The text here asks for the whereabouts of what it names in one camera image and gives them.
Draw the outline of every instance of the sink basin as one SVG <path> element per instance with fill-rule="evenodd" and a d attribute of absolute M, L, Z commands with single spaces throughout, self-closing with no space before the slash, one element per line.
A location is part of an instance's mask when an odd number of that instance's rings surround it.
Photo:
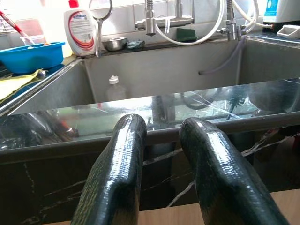
<path fill-rule="evenodd" d="M 300 77 L 297 46 L 249 37 L 236 46 L 219 40 L 85 59 L 12 114 L 105 102 L 112 75 L 119 76 L 130 98 Z"/>

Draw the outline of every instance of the metal bowl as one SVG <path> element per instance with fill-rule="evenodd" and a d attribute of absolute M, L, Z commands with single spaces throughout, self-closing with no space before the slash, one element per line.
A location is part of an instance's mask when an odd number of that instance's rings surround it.
<path fill-rule="evenodd" d="M 103 41 L 102 44 L 106 50 L 110 52 L 114 52 L 125 48 L 127 44 L 127 38 L 126 37 L 112 38 Z"/>

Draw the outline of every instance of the red bottle cap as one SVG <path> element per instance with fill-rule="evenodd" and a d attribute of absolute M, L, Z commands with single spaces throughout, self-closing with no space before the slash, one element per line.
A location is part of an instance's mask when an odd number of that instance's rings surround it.
<path fill-rule="evenodd" d="M 69 0 L 69 5 L 70 5 L 70 8 L 77 8 L 79 7 L 79 3 L 77 0 Z"/>

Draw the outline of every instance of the yellow cloth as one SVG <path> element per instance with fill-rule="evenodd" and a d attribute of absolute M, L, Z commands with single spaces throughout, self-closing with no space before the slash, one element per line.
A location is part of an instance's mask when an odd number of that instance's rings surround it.
<path fill-rule="evenodd" d="M 0 103 L 24 85 L 38 81 L 39 79 L 36 77 L 39 71 L 41 69 L 38 69 L 31 75 L 0 78 Z"/>

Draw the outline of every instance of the bottle label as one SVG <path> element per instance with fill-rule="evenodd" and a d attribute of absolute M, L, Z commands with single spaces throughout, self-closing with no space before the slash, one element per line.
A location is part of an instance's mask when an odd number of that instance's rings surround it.
<path fill-rule="evenodd" d="M 267 10 L 265 16 L 276 16 L 277 15 L 278 0 L 268 0 Z"/>
<path fill-rule="evenodd" d="M 84 50 L 93 48 L 93 25 L 86 12 L 73 13 L 69 19 L 69 29 L 72 39 L 80 48 Z"/>

